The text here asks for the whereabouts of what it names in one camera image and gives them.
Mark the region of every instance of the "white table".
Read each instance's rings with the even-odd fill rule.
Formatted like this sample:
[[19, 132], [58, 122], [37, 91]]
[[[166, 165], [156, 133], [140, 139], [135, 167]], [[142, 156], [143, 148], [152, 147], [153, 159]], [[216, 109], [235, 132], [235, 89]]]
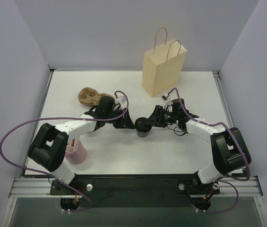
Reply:
[[[84, 87], [92, 87], [112, 95], [116, 90], [125, 92], [133, 123], [139, 117], [148, 118], [155, 105], [163, 104], [162, 94], [151, 98], [141, 87], [141, 81], [139, 71], [55, 71], [41, 117], [79, 116], [89, 107], [79, 103], [78, 93]], [[182, 72], [176, 87], [191, 113], [208, 122], [227, 123], [212, 72]], [[172, 93], [171, 98], [176, 98], [176, 94]], [[135, 130], [115, 129], [106, 124], [98, 131], [82, 135], [80, 140], [88, 156], [79, 165], [69, 164], [77, 174], [193, 174], [212, 162], [210, 144], [190, 134], [176, 136], [168, 129], [153, 127], [146, 138], [141, 138]], [[31, 159], [27, 167], [46, 171]], [[25, 174], [40, 175], [31, 171]]]

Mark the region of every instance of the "brown rope handle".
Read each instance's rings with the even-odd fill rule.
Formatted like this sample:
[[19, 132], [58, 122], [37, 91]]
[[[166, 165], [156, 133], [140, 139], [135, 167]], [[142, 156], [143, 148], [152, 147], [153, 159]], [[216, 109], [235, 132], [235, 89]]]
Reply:
[[166, 29], [165, 27], [160, 27], [160, 28], [158, 29], [157, 33], [156, 33], [155, 38], [154, 38], [154, 48], [153, 48], [153, 49], [156, 49], [157, 34], [158, 34], [158, 32], [159, 32], [162, 28], [164, 28], [165, 31], [166, 31], [166, 39], [165, 39], [165, 45], [166, 45], [166, 42], [167, 42], [167, 29]]
[[179, 53], [180, 53], [180, 50], [181, 50], [181, 42], [180, 42], [179, 40], [175, 40], [175, 41], [171, 42], [171, 44], [169, 45], [169, 48], [168, 48], [168, 52], [167, 52], [167, 56], [166, 56], [166, 61], [167, 61], [167, 59], [168, 59], [168, 54], [169, 54], [170, 47], [171, 47], [171, 45], [172, 45], [174, 42], [179, 42], [179, 44], [180, 44], [180, 48], [179, 48], [179, 51], [178, 51], [177, 56], [178, 56]]

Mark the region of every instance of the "white arm segment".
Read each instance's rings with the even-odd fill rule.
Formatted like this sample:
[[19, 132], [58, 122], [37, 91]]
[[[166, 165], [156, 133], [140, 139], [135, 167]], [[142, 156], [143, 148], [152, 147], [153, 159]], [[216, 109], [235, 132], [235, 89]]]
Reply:
[[[202, 121], [201, 118], [195, 118], [197, 121]], [[225, 131], [223, 127], [212, 127], [205, 124], [201, 124], [200, 122], [195, 122], [193, 120], [189, 120], [186, 123], [187, 132], [197, 137], [204, 139], [207, 143], [210, 142], [210, 136], [214, 133], [220, 133]]]
[[89, 115], [82, 114], [80, 116], [82, 121], [74, 120], [70, 122], [65, 122], [63, 124], [56, 124], [55, 128], [59, 131], [64, 131], [68, 134], [68, 142], [72, 141], [73, 139], [77, 138], [84, 133], [91, 132], [95, 130], [96, 121], [85, 121], [84, 119], [92, 118]]
[[[89, 115], [82, 114], [81, 118], [92, 118]], [[59, 131], [64, 131], [68, 134], [68, 142], [73, 139], [83, 135], [84, 133], [91, 132], [95, 130], [97, 122], [96, 121], [85, 121], [85, 120], [74, 120], [70, 122], [65, 122], [63, 124], [55, 125], [56, 129]], [[69, 184], [75, 177], [75, 173], [67, 166], [67, 160], [64, 159], [62, 164], [55, 171], [51, 172], [56, 178], [60, 179], [66, 184]]]
[[[205, 124], [201, 124], [199, 122], [195, 122], [193, 120], [189, 120], [186, 123], [187, 132], [190, 134], [194, 134], [202, 139], [204, 139], [207, 143], [211, 144], [210, 136], [214, 133], [219, 133], [225, 131], [223, 127], [211, 127]], [[198, 172], [198, 176], [202, 183], [211, 183], [216, 179], [223, 176], [214, 166], [214, 163], [211, 163], [207, 167], [201, 169]]]

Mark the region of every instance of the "gray wall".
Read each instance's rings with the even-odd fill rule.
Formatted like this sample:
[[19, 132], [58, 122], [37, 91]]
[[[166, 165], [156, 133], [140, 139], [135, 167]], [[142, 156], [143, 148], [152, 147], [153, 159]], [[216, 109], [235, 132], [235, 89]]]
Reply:
[[[158, 28], [188, 49], [183, 70], [223, 65], [258, 0], [14, 0], [51, 68], [141, 70]], [[159, 43], [163, 42], [160, 34]]]
[[244, 27], [221, 69], [221, 82], [267, 206], [267, 0], [260, 0]]
[[[16, 124], [36, 118], [49, 69], [12, 0], [0, 0], [0, 139]], [[34, 125], [19, 129], [4, 144], [12, 161], [23, 164]], [[19, 170], [0, 157], [0, 221]]]

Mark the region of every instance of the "gray floor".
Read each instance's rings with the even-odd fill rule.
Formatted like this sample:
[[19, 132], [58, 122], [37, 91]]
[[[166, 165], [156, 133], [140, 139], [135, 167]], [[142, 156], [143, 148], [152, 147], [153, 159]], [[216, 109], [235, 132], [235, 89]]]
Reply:
[[[214, 198], [211, 210], [231, 207], [234, 198]], [[57, 208], [59, 199], [18, 198], [11, 227], [260, 227], [256, 205], [252, 197], [240, 197], [237, 207], [223, 214], [196, 214], [186, 208], [93, 208], [62, 214]]]

